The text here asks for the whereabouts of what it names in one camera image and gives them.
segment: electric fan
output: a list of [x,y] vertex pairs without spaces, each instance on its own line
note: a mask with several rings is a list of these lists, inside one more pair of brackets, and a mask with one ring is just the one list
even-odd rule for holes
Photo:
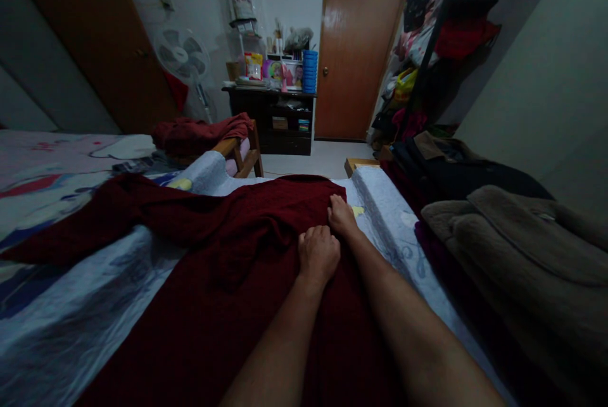
[[213,123],[209,112],[209,98],[201,85],[201,80],[211,64],[203,43],[190,29],[163,27],[156,34],[154,50],[158,60],[169,73],[196,91],[205,109],[207,122]]

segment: dark red sweater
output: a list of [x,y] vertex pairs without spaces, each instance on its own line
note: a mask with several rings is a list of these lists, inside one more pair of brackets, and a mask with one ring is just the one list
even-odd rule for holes
[[[293,285],[298,234],[327,223],[334,193],[345,197],[326,179],[292,176],[208,197],[126,175],[3,255],[73,263],[139,222],[191,247],[79,402],[216,405]],[[398,369],[342,252],[317,315],[303,405],[403,404]]]

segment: tiled floor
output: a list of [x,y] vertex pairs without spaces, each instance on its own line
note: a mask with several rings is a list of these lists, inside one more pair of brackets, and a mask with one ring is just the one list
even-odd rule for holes
[[313,141],[310,156],[286,156],[262,153],[264,177],[276,178],[285,173],[315,174],[330,179],[346,179],[347,157],[373,158],[372,148],[364,143]]

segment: pink cushion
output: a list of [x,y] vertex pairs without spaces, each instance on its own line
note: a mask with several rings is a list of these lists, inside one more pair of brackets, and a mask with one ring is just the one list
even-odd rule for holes
[[[241,158],[243,161],[247,157],[250,147],[251,143],[249,142],[249,138],[245,138],[243,141],[241,141]],[[236,160],[234,158],[226,159],[226,173],[228,173],[228,176],[234,177],[238,170],[239,169],[236,166]]]

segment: fan blade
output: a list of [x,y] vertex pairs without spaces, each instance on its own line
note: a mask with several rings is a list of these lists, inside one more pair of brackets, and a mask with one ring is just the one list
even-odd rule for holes
[[189,55],[188,63],[196,67],[196,72],[198,73],[199,78],[202,78],[205,72],[207,71],[207,60],[203,53],[192,53]]
[[176,72],[178,75],[183,76],[184,78],[189,78],[190,74],[192,74],[191,66],[188,65],[188,63],[185,63],[178,68]]
[[169,70],[176,70],[180,65],[171,50],[164,45],[161,45],[160,48],[158,48],[158,57],[163,65]]
[[174,29],[165,30],[163,32],[163,36],[164,36],[165,40],[167,40],[167,42],[171,46],[179,46],[179,32],[178,31],[176,31]]
[[205,66],[205,64],[202,61],[200,61],[199,59],[197,59],[193,56],[190,56],[187,64],[195,67],[196,73],[198,73],[199,76],[202,76],[204,74],[205,70],[207,69],[207,67]]
[[177,61],[177,59],[173,55],[173,52],[171,52],[171,50],[169,50],[169,48],[167,48],[165,45],[160,46],[160,48],[158,49],[158,55],[160,56],[161,60],[166,62]]
[[188,37],[184,42],[184,49],[188,53],[188,55],[192,53],[202,53],[203,50],[201,46],[194,40],[192,37]]

